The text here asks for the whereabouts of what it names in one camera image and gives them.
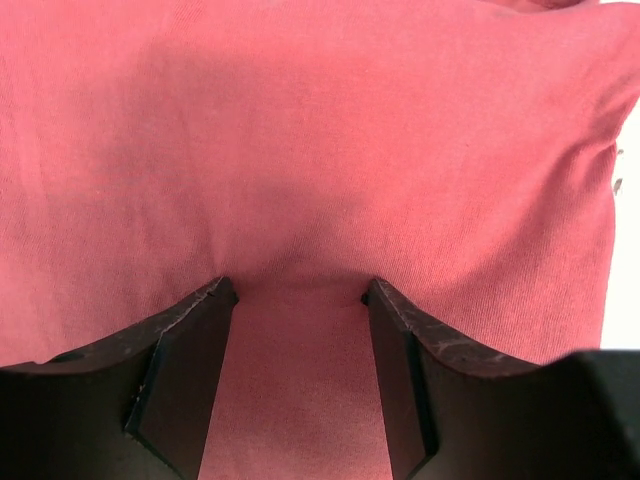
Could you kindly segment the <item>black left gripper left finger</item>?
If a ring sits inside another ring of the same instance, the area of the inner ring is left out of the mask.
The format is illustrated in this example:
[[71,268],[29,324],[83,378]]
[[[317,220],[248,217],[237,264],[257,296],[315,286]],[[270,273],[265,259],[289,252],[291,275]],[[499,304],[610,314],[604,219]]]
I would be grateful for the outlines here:
[[218,278],[48,362],[1,370],[5,479],[195,479],[238,298]]

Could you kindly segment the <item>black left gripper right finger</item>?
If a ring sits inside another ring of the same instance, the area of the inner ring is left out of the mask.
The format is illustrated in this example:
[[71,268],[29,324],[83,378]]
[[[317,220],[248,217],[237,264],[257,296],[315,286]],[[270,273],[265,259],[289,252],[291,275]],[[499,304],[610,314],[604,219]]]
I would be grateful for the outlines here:
[[538,366],[494,350],[374,279],[369,316],[396,479],[635,479],[639,355]]

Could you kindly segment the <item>salmon pink t shirt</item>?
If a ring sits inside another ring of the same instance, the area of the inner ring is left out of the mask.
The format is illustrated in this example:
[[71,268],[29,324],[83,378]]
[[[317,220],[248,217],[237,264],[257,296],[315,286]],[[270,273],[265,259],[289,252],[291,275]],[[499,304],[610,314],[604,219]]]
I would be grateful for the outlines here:
[[639,8],[5,1],[1,360],[226,275],[201,475],[386,479],[373,277],[544,363],[601,339]]

